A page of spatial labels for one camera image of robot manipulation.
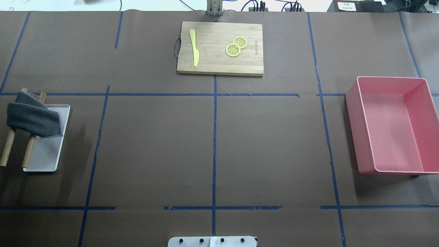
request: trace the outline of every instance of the wooden dowel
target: wooden dowel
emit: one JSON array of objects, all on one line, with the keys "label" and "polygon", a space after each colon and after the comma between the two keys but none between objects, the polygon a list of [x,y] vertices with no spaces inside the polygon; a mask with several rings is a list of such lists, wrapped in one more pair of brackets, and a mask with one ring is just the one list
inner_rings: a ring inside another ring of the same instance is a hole
[{"label": "wooden dowel", "polygon": [[[44,104],[44,102],[46,101],[45,92],[41,92],[39,101]],[[36,138],[35,134],[30,134],[28,146],[26,148],[26,154],[23,159],[22,168],[27,168],[29,166],[30,157],[32,156],[33,146],[35,145],[35,138]]]},{"label": "wooden dowel", "polygon": [[[27,93],[27,88],[22,88],[22,91]],[[14,138],[15,129],[11,128],[7,134],[6,144],[4,145],[3,154],[0,159],[0,166],[6,166],[7,160],[9,159],[9,154],[11,153],[12,143],[14,143]]]}]

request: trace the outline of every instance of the gray cloth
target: gray cloth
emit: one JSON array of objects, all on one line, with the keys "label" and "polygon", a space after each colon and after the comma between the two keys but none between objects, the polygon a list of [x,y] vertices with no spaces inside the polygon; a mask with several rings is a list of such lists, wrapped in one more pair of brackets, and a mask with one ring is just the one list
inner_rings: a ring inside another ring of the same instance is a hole
[{"label": "gray cloth", "polygon": [[7,105],[6,125],[43,138],[62,136],[59,114],[49,110],[33,94],[20,91],[14,103]]}]

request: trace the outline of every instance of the wooden cutting board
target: wooden cutting board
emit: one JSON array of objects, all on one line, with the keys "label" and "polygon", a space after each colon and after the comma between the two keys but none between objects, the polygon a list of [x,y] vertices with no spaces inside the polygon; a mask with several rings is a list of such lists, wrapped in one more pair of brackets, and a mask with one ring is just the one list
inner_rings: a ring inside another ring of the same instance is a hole
[{"label": "wooden cutting board", "polygon": [[[198,66],[194,56],[189,30],[194,29],[196,47],[200,52]],[[237,36],[247,39],[247,47],[237,57],[226,54],[226,46]],[[261,24],[183,22],[181,48],[177,62],[178,73],[233,76],[263,76],[264,54]]]}]

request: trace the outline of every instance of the pink plastic bin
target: pink plastic bin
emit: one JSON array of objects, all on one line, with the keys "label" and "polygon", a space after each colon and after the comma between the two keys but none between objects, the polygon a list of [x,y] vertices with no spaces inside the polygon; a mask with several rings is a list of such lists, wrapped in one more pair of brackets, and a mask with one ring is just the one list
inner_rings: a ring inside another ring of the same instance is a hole
[{"label": "pink plastic bin", "polygon": [[425,79],[359,76],[346,102],[361,174],[439,173],[439,118]]}]

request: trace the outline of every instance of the brown table surface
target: brown table surface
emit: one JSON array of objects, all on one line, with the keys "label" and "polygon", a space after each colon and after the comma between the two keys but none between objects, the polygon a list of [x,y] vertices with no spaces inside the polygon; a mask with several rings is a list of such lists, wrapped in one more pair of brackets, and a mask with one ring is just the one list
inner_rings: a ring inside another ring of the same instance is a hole
[{"label": "brown table surface", "polygon": [[[176,73],[181,22],[214,20],[263,25],[262,78]],[[427,206],[439,175],[359,174],[344,98],[357,76],[420,76],[439,106],[439,15],[14,11],[0,23],[0,151],[22,87],[72,107],[54,173],[22,171],[17,131],[0,246],[439,246]]]}]

